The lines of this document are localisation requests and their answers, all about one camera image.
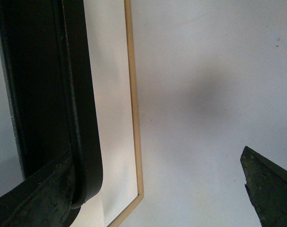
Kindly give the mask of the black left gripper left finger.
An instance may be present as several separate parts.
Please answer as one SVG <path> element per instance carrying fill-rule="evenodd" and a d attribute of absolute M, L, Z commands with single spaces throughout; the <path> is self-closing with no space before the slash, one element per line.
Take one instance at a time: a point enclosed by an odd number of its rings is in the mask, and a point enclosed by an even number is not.
<path fill-rule="evenodd" d="M 0 197 L 0 227 L 69 227 L 74 189 L 72 157 L 63 154 Z"/>

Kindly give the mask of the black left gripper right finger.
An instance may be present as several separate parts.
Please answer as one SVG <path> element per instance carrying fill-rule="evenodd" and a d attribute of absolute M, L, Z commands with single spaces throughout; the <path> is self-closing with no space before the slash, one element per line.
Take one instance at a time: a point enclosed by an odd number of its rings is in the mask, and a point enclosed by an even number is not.
<path fill-rule="evenodd" d="M 287 227 L 287 170 L 245 147 L 246 191 L 263 227 Z"/>

